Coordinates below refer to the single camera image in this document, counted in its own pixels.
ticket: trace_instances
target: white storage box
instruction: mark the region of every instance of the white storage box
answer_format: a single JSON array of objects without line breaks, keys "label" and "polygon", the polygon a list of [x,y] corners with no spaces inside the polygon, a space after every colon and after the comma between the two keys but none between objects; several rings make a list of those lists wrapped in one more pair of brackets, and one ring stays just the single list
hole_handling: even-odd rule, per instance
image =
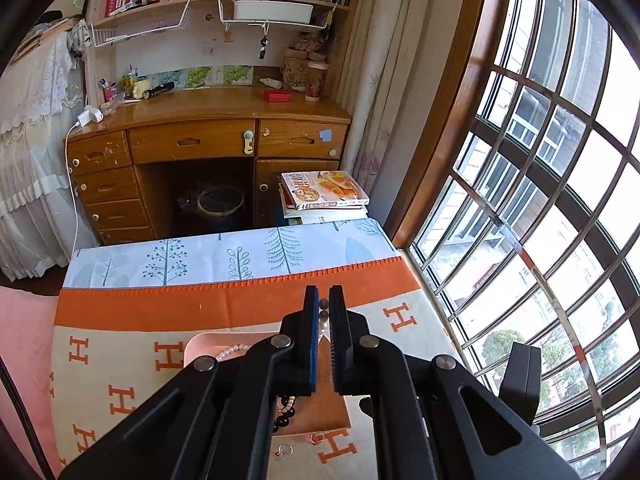
[{"label": "white storage box", "polygon": [[234,1],[234,20],[255,20],[258,22],[303,23],[311,21],[314,6],[294,2],[274,2],[272,0]]}]

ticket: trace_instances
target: wooden desk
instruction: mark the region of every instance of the wooden desk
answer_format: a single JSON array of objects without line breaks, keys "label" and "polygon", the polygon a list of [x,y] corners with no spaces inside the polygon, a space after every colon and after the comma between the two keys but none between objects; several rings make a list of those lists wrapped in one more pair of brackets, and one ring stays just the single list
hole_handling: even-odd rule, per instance
[{"label": "wooden desk", "polygon": [[[336,170],[351,118],[336,103],[268,103],[262,88],[178,91],[123,105],[69,137],[67,155],[85,209],[105,244],[166,238],[175,183],[199,171],[247,182],[253,226],[279,204],[279,174]],[[320,131],[330,130],[323,140]],[[253,134],[249,153],[244,134]],[[215,160],[214,166],[207,166]]]}]

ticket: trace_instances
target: white wire basket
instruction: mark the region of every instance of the white wire basket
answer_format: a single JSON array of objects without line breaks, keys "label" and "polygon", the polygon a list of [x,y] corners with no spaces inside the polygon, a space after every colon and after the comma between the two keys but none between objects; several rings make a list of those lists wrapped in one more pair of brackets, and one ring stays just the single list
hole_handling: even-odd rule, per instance
[{"label": "white wire basket", "polygon": [[302,30],[305,32],[318,32],[320,30],[323,30],[325,27],[328,27],[328,25],[330,25],[334,15],[334,10],[336,7],[337,7],[337,4],[334,5],[333,9],[328,10],[327,12],[324,12],[319,16],[316,16],[315,18],[313,18],[312,23],[309,23],[307,25],[304,23],[281,22],[278,20],[228,20],[225,18],[225,11],[222,6],[222,0],[218,0],[218,12],[220,13],[220,22],[222,22],[225,25],[225,31],[228,32],[229,27],[231,26],[232,23],[244,23],[245,25],[257,25],[259,27],[262,27],[264,29],[265,35],[269,31],[270,25],[277,25],[279,27],[292,28],[294,30]]},{"label": "white wire basket", "polygon": [[189,7],[190,1],[191,0],[187,0],[186,3],[184,4],[184,8],[182,9],[182,13],[180,14],[180,19],[177,21],[177,23],[162,25],[161,27],[148,28],[146,30],[123,33],[121,29],[119,32],[117,27],[116,28],[95,28],[94,24],[92,23],[91,34],[94,40],[94,46],[96,47],[107,46],[107,45],[119,43],[121,41],[127,41],[127,40],[130,40],[131,38],[136,38],[138,36],[144,36],[145,34],[153,34],[155,32],[165,32],[168,30],[184,28],[188,25],[190,16],[191,16],[191,9]]}]

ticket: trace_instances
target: wooden shelf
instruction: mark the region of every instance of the wooden shelf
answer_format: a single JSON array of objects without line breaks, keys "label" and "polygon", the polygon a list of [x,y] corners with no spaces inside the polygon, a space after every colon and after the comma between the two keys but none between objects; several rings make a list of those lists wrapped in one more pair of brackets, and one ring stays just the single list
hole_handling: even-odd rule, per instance
[{"label": "wooden shelf", "polygon": [[[121,12],[120,14],[116,14],[115,16],[110,16],[108,18],[102,18],[101,20],[97,20],[94,22],[95,28],[110,28],[115,27],[117,25],[121,25],[123,23],[130,23],[135,20],[143,20],[149,16],[158,15],[164,12],[170,12],[171,10],[175,10],[174,8],[183,7],[187,0],[171,0],[169,2],[159,2],[156,4],[149,4],[146,6],[135,7],[130,10],[126,10],[125,12]],[[191,0],[191,7],[194,4],[199,4],[200,2],[215,2],[216,0]],[[283,2],[295,2],[300,4],[311,4],[314,6],[314,9],[321,9],[322,12],[327,12],[330,10],[334,4],[330,4],[327,2],[319,2],[317,0],[278,0]],[[347,6],[336,6],[336,9],[340,10],[351,10],[350,7]]]}]

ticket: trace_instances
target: beige curtain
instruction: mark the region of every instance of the beige curtain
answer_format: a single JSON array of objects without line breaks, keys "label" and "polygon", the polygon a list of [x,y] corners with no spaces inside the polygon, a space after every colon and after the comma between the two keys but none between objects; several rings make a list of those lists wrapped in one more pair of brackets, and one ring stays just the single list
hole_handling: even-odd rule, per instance
[{"label": "beige curtain", "polygon": [[342,169],[370,191],[394,129],[428,0],[359,0],[337,101],[353,116]]}]

